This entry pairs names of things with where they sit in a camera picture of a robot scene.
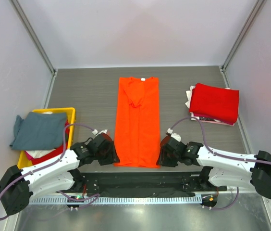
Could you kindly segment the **orange t shirt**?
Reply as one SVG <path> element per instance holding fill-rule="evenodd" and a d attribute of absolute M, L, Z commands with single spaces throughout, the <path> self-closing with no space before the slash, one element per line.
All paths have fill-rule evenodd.
<path fill-rule="evenodd" d="M 120 159 L 116 167 L 159 167 L 158 78 L 119 79 L 114 145 Z"/>

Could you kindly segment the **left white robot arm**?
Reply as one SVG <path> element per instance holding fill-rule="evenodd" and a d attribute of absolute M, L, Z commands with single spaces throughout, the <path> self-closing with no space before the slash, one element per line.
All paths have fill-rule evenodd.
<path fill-rule="evenodd" d="M 85 184 L 79 167 L 97 160 L 101 166 L 119 163 L 114 141 L 102 132 L 77 142 L 62 154 L 19 169 L 8 168 L 0 180 L 0 204 L 7 216 L 19 213 L 33 200 L 58 191 L 79 192 Z"/>

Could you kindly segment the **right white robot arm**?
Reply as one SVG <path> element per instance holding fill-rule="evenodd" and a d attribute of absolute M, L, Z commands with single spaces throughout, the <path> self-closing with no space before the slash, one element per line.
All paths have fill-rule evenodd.
<path fill-rule="evenodd" d="M 175 167 L 178 163 L 202 168 L 190 190 L 210 191 L 230 186 L 255 190 L 271 199 L 271 154 L 237 154 L 190 141 L 184 144 L 179 135 L 167 135 L 160 143 L 159 166 Z"/>

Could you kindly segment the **red shirt in bin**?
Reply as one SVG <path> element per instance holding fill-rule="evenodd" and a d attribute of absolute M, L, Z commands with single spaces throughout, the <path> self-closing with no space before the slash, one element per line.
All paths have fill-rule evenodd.
<path fill-rule="evenodd" d="M 70 133 L 70 129 L 67 128 L 66 131 L 65 131 L 65 139 L 66 139 L 66 144 L 68 144 L 68 140 L 69 140 L 69 133 Z M 33 158 L 31 160 L 32 164 L 33 165 L 36 165 L 36 164 L 39 164 L 39 163 L 42 163 L 46 160 L 49 160 L 53 157 L 56 157 L 58 155 L 60 155 L 63 151 L 63 145 L 61 145 L 60 147 L 54 149 L 53 151 L 51 151 L 50 153 L 46 154 L 46 155 L 43 155 L 42 157 L 40 158 Z"/>

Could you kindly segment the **folded white t shirt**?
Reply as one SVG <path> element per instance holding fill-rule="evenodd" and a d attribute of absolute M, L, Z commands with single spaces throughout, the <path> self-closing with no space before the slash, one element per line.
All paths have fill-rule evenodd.
<path fill-rule="evenodd" d="M 195 86 L 190 86 L 190 90 L 186 91 L 187 102 L 185 103 L 185 105 L 186 105 L 186 107 L 188 109 L 190 109 L 191 99 L 192 99 L 192 92 L 193 92 L 194 88 L 195 88 Z"/>

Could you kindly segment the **grey blue t shirt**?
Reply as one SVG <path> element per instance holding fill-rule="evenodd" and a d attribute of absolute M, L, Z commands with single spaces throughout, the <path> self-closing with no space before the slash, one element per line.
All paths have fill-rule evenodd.
<path fill-rule="evenodd" d="M 14 140 L 10 147 L 17 151 L 51 150 L 63 144 L 66 113 L 43 114 L 30 112 L 26 118 L 16 116 Z"/>

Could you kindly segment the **folded red t shirt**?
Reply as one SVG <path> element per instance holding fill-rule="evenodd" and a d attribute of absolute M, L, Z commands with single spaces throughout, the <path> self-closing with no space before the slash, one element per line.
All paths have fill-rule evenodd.
<path fill-rule="evenodd" d="M 197 83 L 192 89 L 189 112 L 233 125 L 238 119 L 239 90 Z"/>

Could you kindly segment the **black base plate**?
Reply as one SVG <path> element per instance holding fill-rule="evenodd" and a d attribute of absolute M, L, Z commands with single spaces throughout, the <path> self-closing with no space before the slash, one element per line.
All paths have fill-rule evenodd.
<path fill-rule="evenodd" d="M 89 195 L 110 198 L 192 197 L 196 192 L 222 192 L 199 178 L 199 172 L 82 172 Z"/>

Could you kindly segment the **left aluminium frame post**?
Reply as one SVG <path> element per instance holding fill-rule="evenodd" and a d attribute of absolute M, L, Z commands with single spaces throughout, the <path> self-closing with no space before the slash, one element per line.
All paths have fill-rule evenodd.
<path fill-rule="evenodd" d="M 33 44 L 35 45 L 37 51 L 39 52 L 40 56 L 42 57 L 44 63 L 46 64 L 47 68 L 51 72 L 52 75 L 55 75 L 56 69 L 53 67 L 49 57 L 46 54 L 46 51 L 44 50 L 40 40 L 38 39 L 37 34 L 35 33 L 31 23 L 29 22 L 29 19 L 27 18 L 21 4 L 18 0 L 10 0 L 11 5 L 16 11 L 16 14 L 18 15 L 20 21 L 22 22 L 24 28 L 26 29 L 29 37 L 31 38 Z"/>

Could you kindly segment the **aluminium frame post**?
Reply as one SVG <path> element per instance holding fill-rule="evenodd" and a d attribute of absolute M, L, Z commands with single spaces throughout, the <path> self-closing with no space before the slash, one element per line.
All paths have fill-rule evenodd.
<path fill-rule="evenodd" d="M 26 29 L 29 37 L 31 38 L 33 44 L 35 45 L 37 51 L 39 52 L 40 56 L 42 57 L 44 63 L 46 64 L 47 68 L 51 72 L 52 75 L 55 75 L 56 69 L 53 67 L 49 57 L 46 54 L 46 51 L 44 50 L 40 40 L 38 39 L 37 34 L 35 33 L 31 23 L 29 22 L 29 19 L 27 18 L 21 4 L 18 0 L 10 0 L 11 5 L 16 11 L 16 14 L 18 15 L 20 21 L 22 22 L 24 28 Z"/>
<path fill-rule="evenodd" d="M 256 18 L 258 17 L 260 11 L 264 7 L 266 0 L 257 0 L 255 1 L 254 6 L 251 9 L 246 21 L 244 22 L 242 29 L 240 30 L 238 37 L 236 38 L 233 46 L 231 47 L 223 65 L 220 66 L 220 71 L 223 73 L 229 66 L 231 60 L 233 59 L 234 55 L 238 51 L 238 48 L 242 44 L 243 40 L 246 38 L 248 32 L 250 31 L 252 25 L 254 24 Z"/>

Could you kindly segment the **right aluminium frame post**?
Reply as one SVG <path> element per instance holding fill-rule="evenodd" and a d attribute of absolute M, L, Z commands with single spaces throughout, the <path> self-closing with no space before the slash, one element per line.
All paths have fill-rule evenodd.
<path fill-rule="evenodd" d="M 251 9 L 246 21 L 244 22 L 242 29 L 240 30 L 238 37 L 236 38 L 233 46 L 231 47 L 223 65 L 220 66 L 220 71 L 223 73 L 229 66 L 231 60 L 233 59 L 234 55 L 238 51 L 238 48 L 242 44 L 243 40 L 246 38 L 248 32 L 250 31 L 252 25 L 254 24 L 256 18 L 258 17 L 260 11 L 264 7 L 266 0 L 257 0 L 255 1 L 254 6 Z"/>

